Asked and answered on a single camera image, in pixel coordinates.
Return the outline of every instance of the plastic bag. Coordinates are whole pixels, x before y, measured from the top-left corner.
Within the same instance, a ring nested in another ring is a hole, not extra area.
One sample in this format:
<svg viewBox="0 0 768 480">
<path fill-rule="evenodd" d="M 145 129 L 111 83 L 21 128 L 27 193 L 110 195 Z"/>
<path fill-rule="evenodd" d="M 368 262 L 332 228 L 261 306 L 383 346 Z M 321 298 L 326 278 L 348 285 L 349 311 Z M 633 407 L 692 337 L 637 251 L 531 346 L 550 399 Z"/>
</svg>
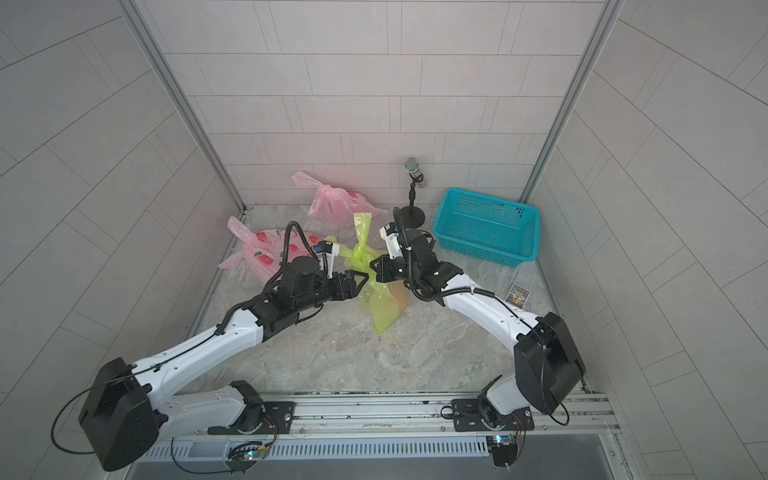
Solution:
<svg viewBox="0 0 768 480">
<path fill-rule="evenodd" d="M 266 283 L 280 267 L 285 230 L 265 230 L 253 233 L 235 217 L 230 217 L 227 221 L 227 226 L 245 245 L 243 245 L 242 250 L 233 253 L 220 263 L 219 268 L 234 268 L 241 260 L 245 259 L 262 283 Z M 304 235 L 310 246 L 317 244 L 317 242 L 323 239 L 312 233 L 305 233 Z M 296 257 L 309 256 L 309 254 L 299 237 L 299 233 L 292 230 L 290 243 L 288 244 L 288 261 Z"/>
<path fill-rule="evenodd" d="M 368 273 L 368 282 L 358 297 L 365 303 L 366 308 L 373 316 L 374 331 L 381 333 L 400 316 L 400 312 L 410 300 L 410 292 L 400 282 L 379 283 L 376 281 L 376 272 L 373 271 L 370 263 L 371 260 L 379 258 L 386 251 L 374 250 L 367 244 L 368 232 L 371 228 L 371 214 L 354 214 L 354 219 L 357 245 L 352 250 L 340 245 L 339 255 L 346 258 L 347 268 Z M 336 242 L 333 237 L 328 237 L 327 240 Z"/>
<path fill-rule="evenodd" d="M 309 215 L 319 220 L 351 226 L 355 222 L 354 214 L 359 212 L 370 212 L 372 217 L 386 213 L 386 210 L 371 205 L 363 194 L 322 184 L 304 172 L 296 172 L 291 178 L 299 188 L 315 187 L 315 199 Z"/>
</svg>

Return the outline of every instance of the wire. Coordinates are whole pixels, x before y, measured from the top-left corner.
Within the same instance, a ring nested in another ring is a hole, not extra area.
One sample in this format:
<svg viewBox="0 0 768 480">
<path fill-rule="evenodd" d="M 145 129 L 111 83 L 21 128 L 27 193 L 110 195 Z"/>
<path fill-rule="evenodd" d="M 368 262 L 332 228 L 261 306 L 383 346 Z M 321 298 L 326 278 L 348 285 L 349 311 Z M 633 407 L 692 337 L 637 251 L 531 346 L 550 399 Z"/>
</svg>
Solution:
<svg viewBox="0 0 768 480">
<path fill-rule="evenodd" d="M 187 470 L 186 468 L 182 467 L 179 462 L 176 460 L 176 455 L 174 455 L 174 440 L 176 437 L 173 437 L 170 439 L 170 459 L 174 461 L 176 466 L 180 468 L 182 471 L 186 473 L 191 473 L 192 475 L 216 475 L 217 473 L 234 473 L 236 470 L 227 469 L 227 470 L 216 470 L 215 472 L 194 472 L 192 470 Z"/>
<path fill-rule="evenodd" d="M 193 349 L 196 349 L 198 346 L 203 345 L 205 342 L 207 342 L 208 340 L 212 339 L 215 335 L 216 335 L 216 333 L 213 333 L 212 335 L 210 335 L 209 337 L 207 337 L 205 340 L 203 340 L 202 342 L 198 343 L 197 345 L 194 345 L 194 346 L 184 350 L 182 353 L 179 353 L 177 355 L 172 356 L 169 359 L 165 359 L 164 361 L 162 361 L 160 363 L 156 363 L 155 365 L 153 365 L 153 366 L 151 366 L 151 367 L 149 367 L 147 369 L 141 370 L 140 372 L 131 373 L 130 375 L 122 376 L 122 377 L 119 377 L 119 378 L 116 378 L 116 379 L 108 380 L 107 382 L 103 382 L 103 383 L 100 383 L 98 385 L 94 385 L 92 387 L 89 387 L 89 388 L 83 390 L 82 392 L 78 393 L 74 397 L 72 397 L 69 400 L 69 402 L 65 403 L 65 405 L 63 407 L 61 407 L 61 410 L 58 411 L 58 413 L 56 414 L 56 417 L 53 419 L 53 423 L 51 424 L 51 443 L 53 444 L 53 446 L 56 447 L 57 449 L 61 450 L 64 453 L 69 453 L 69 454 L 72 454 L 72 455 L 90 455 L 90 454 L 94 453 L 94 452 L 76 452 L 75 450 L 66 449 L 66 448 L 62 447 L 61 445 L 59 445 L 58 442 L 56 442 L 56 424 L 58 423 L 58 420 L 61 418 L 61 414 L 64 413 L 64 411 L 67 409 L 67 407 L 69 407 L 75 400 L 79 399 L 82 395 L 90 392 L 91 390 L 98 389 L 98 388 L 101 388 L 103 386 L 113 385 L 115 383 L 123 382 L 124 380 L 129 380 L 129 379 L 135 378 L 136 376 L 141 375 L 142 373 L 149 372 L 150 370 L 158 371 L 162 365 L 165 365 L 166 363 L 168 363 L 168 362 L 170 362 L 170 361 L 172 361 L 172 360 L 182 356 L 183 354 L 185 354 L 187 352 L 190 352 Z"/>
<path fill-rule="evenodd" d="M 323 303 L 322 305 L 320 305 L 320 308 L 319 308 L 319 309 L 317 309 L 317 311 L 315 311 L 315 313 L 313 313 L 312 315 L 309 315 L 309 316 L 305 316 L 305 317 L 304 317 L 304 318 L 302 318 L 302 319 L 298 319 L 298 320 L 296 321 L 296 323 L 301 323 L 301 322 L 303 322 L 304 320 L 308 320 L 308 319 L 312 318 L 313 316 L 317 315 L 318 313 L 320 313 L 320 310 L 322 310 L 324 306 L 325 306 L 325 303 Z"/>
</svg>

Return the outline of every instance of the plastic basket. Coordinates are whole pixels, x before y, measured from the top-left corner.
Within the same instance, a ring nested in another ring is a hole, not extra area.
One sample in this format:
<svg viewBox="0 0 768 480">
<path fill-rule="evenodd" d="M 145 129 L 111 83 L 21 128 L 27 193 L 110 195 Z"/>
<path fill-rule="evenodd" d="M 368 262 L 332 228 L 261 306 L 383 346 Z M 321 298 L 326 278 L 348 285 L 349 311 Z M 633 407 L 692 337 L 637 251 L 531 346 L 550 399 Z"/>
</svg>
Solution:
<svg viewBox="0 0 768 480">
<path fill-rule="evenodd" d="M 536 207 L 449 188 L 433 233 L 443 248 L 514 267 L 536 259 L 540 229 Z"/>
</svg>

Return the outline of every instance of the pink plastic bag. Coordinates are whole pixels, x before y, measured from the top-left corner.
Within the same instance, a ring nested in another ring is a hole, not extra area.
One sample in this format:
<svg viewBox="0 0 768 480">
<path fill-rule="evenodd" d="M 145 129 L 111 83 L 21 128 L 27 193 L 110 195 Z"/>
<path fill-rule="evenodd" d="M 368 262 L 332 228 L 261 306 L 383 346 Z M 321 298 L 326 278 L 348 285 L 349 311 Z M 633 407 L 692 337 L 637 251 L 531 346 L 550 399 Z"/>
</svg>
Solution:
<svg viewBox="0 0 768 480">
<path fill-rule="evenodd" d="M 265 230 L 253 233 L 235 217 L 230 217 L 229 221 L 227 221 L 227 226 L 235 234 L 235 237 L 241 239 L 245 245 L 243 245 L 242 250 L 233 253 L 220 263 L 219 268 L 234 268 L 241 260 L 245 259 L 248 265 L 250 265 L 251 270 L 263 283 L 266 283 L 280 267 L 285 230 Z M 306 241 L 310 243 L 310 247 L 323 239 L 312 233 L 304 233 L 304 235 L 306 236 Z M 310 254 L 306 251 L 298 232 L 295 230 L 292 230 L 290 233 L 290 243 L 288 245 L 288 261 L 296 257 L 309 256 Z"/>
<path fill-rule="evenodd" d="M 371 217 L 375 217 L 386 213 L 386 210 L 371 205 L 363 194 L 322 184 L 304 172 L 296 172 L 291 178 L 299 188 L 316 188 L 309 215 L 319 220 L 354 226 L 355 214 L 369 212 Z"/>
</svg>

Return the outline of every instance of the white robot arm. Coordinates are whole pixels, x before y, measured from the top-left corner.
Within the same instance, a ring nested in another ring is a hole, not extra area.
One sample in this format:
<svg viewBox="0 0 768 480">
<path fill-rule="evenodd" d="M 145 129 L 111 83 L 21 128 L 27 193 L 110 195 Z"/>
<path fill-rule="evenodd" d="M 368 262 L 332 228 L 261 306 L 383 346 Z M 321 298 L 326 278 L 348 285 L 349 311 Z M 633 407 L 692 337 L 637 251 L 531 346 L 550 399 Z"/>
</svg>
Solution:
<svg viewBox="0 0 768 480">
<path fill-rule="evenodd" d="M 420 300 L 463 313 L 515 356 L 516 376 L 492 382 L 478 397 L 484 423 L 501 427 L 515 410 L 528 405 L 552 413 L 584 375 L 562 320 L 553 313 L 541 318 L 525 312 L 482 289 L 460 268 L 438 261 L 432 252 L 434 242 L 430 244 L 420 230 L 406 230 L 399 209 L 393 213 L 396 221 L 381 230 L 389 255 L 371 262 L 376 279 L 402 280 Z M 118 358 L 99 370 L 93 386 L 82 393 L 88 397 L 78 420 L 104 470 L 123 468 L 155 443 L 176 435 L 219 425 L 250 433 L 262 421 L 273 423 L 247 382 L 233 382 L 214 392 L 175 394 L 225 359 L 319 310 L 303 318 L 300 312 L 359 294 L 367 274 L 334 273 L 331 265 L 339 246 L 326 241 L 310 246 L 296 222 L 289 223 L 286 238 L 293 228 L 312 256 L 289 262 L 286 242 L 280 269 L 262 293 L 230 308 L 218 325 L 171 349 L 130 365 Z M 55 423 L 51 439 L 65 452 L 77 453 L 55 441 Z"/>
</svg>

